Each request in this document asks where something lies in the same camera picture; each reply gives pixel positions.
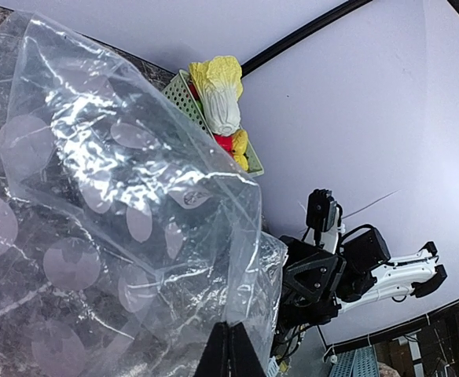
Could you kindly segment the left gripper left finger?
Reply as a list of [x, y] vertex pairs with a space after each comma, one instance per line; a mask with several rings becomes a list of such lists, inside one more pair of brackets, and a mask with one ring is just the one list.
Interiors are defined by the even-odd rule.
[[228, 377], [230, 375], [229, 331], [226, 322], [214, 325], [196, 368], [196, 377]]

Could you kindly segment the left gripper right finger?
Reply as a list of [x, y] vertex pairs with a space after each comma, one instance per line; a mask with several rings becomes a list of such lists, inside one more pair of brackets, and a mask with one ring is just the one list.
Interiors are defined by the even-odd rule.
[[266, 377], [242, 323], [229, 331], [229, 366], [233, 377]]

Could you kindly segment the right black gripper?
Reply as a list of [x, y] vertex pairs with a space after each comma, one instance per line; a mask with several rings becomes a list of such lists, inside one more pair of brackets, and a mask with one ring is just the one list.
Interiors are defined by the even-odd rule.
[[278, 324], [327, 324], [341, 308], [335, 292], [346, 260], [290, 236], [282, 236], [280, 241], [288, 248], [288, 259], [283, 268]]

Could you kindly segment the clear zip top bag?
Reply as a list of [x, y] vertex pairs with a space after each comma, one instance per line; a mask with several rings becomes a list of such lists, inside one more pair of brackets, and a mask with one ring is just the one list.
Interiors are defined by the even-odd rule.
[[219, 322], [266, 373], [284, 254], [257, 183], [133, 64], [0, 24], [0, 376], [196, 376]]

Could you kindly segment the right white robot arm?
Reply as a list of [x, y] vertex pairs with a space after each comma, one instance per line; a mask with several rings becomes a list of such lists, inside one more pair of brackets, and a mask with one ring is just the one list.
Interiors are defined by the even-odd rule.
[[333, 253], [290, 236], [281, 241], [288, 248], [277, 318], [282, 330], [327, 324], [342, 313], [389, 298], [423, 298], [447, 278], [433, 242], [412, 255], [392, 258], [372, 225], [343, 236]]

